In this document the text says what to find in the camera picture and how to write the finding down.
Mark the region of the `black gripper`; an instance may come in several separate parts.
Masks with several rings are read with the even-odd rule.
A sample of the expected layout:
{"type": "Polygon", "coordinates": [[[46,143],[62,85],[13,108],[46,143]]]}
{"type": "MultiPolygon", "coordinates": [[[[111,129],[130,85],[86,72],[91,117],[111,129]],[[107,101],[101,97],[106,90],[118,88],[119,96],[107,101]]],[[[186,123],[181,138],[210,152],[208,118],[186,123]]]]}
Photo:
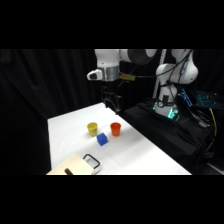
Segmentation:
{"type": "Polygon", "coordinates": [[[121,107],[120,107],[120,100],[121,96],[116,95],[114,92],[110,92],[107,89],[101,89],[101,99],[105,104],[106,108],[110,108],[109,103],[115,109],[115,114],[119,115],[121,107]]]}

